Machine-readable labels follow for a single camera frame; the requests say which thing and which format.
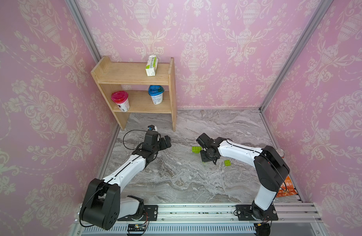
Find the green lego brick base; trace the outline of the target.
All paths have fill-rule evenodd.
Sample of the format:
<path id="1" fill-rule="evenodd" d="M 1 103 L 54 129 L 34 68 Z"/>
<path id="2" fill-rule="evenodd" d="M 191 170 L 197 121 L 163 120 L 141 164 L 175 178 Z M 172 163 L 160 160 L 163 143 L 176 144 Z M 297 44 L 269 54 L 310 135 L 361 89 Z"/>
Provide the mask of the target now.
<path id="1" fill-rule="evenodd" d="M 200 146 L 193 146 L 192 147 L 192 152 L 195 153 L 195 154 L 199 154 L 201 150 L 202 150 L 202 147 L 200 147 Z"/>

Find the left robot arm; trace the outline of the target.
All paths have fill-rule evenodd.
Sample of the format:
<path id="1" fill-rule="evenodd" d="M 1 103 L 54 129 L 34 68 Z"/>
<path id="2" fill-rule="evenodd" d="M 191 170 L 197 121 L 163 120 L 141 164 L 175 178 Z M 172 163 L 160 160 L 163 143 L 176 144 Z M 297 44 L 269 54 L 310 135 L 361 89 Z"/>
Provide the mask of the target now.
<path id="1" fill-rule="evenodd" d="M 121 193 L 138 173 L 157 158 L 161 150 L 171 146 L 169 136 L 162 137 L 155 126 L 149 126 L 144 141 L 131 149 L 131 156 L 121 167 L 105 178 L 95 178 L 89 183 L 79 213 L 80 225 L 109 230 L 118 219 L 128 217 L 140 221 L 147 217 L 143 199 L 132 195 L 122 198 Z"/>

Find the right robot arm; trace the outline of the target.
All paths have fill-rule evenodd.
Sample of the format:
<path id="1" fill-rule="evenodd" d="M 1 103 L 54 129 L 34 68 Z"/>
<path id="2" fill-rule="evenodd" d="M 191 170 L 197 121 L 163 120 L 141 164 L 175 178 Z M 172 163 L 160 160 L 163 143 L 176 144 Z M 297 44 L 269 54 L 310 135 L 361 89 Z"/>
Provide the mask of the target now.
<path id="1" fill-rule="evenodd" d="M 248 210 L 254 220 L 278 220 L 273 201 L 285 183 L 290 168 L 272 146 L 248 147 L 234 143 L 230 139 L 218 137 L 210 138 L 203 133 L 197 138 L 201 146 L 201 159 L 203 162 L 216 164 L 221 157 L 232 158 L 254 167 L 260 182 L 258 193 Z"/>

